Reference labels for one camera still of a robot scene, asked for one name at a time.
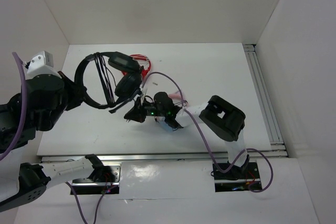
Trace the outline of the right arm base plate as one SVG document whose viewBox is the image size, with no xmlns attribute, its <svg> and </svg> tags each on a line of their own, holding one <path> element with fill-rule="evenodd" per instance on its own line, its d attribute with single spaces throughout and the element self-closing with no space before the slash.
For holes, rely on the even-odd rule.
<svg viewBox="0 0 336 224">
<path fill-rule="evenodd" d="M 260 173 L 256 162 L 249 162 L 241 171 L 233 167 L 227 173 L 221 173 L 213 164 L 211 176 L 214 178 L 215 192 L 262 190 Z"/>
</svg>

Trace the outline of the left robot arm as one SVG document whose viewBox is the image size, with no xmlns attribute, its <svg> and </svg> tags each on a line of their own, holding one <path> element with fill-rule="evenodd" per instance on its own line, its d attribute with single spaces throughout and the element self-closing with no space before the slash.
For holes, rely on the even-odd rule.
<svg viewBox="0 0 336 224">
<path fill-rule="evenodd" d="M 57 164 L 22 161 L 36 132 L 51 130 L 64 111 L 81 105 L 85 92 L 62 72 L 40 74 L 25 80 L 21 92 L 1 105 L 1 211 L 30 203 L 58 184 L 85 178 L 96 182 L 111 171 L 95 154 Z"/>
</svg>

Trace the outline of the black headset with microphone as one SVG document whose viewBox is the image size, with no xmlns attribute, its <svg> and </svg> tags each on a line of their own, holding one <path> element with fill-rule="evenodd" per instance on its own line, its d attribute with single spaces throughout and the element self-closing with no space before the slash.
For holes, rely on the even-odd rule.
<svg viewBox="0 0 336 224">
<path fill-rule="evenodd" d="M 78 65 L 74 83 L 84 85 L 84 73 L 90 62 L 94 62 L 102 86 L 106 104 L 100 104 L 86 91 L 84 102 L 92 108 L 109 109 L 115 113 L 140 94 L 142 67 L 131 56 L 118 51 L 96 52 L 85 57 Z"/>
</svg>

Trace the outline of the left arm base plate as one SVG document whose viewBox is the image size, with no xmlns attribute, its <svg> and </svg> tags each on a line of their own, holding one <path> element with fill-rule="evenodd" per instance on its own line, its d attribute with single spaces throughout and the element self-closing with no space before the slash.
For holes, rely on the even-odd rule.
<svg viewBox="0 0 336 224">
<path fill-rule="evenodd" d="M 71 181 L 77 195 L 117 195 L 120 192 L 121 163 L 104 163 L 105 172 L 99 178 L 78 178 Z"/>
</svg>

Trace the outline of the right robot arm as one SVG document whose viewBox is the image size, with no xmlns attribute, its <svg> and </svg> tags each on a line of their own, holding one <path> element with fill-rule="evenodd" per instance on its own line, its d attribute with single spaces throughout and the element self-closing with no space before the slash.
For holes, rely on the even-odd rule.
<svg viewBox="0 0 336 224">
<path fill-rule="evenodd" d="M 134 106 L 125 114 L 124 119 L 143 123 L 148 116 L 154 117 L 158 123 L 166 124 L 171 130 L 196 126 L 219 172 L 230 173 L 235 178 L 240 178 L 247 172 L 249 155 L 242 134 L 246 116 L 243 111 L 221 97 L 214 95 L 204 104 L 188 106 L 181 94 L 158 92 L 150 101 L 144 95 L 135 100 Z M 222 168 L 216 161 L 200 128 L 201 123 L 225 142 L 228 167 Z"/>
</svg>

